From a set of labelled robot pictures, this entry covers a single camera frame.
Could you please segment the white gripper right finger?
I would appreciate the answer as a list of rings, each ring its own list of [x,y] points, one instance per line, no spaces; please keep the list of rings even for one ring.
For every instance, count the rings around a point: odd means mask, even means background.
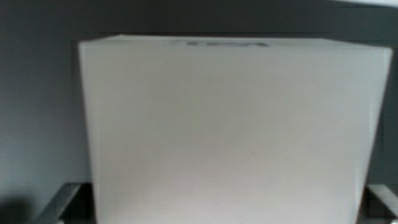
[[[368,217],[382,224],[398,224],[398,185],[370,184]]]

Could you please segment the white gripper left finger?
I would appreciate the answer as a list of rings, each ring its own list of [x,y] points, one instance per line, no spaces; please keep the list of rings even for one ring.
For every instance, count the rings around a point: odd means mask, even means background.
[[[59,224],[60,216],[78,194],[80,188],[82,185],[78,183],[67,183],[62,185],[32,224]]]

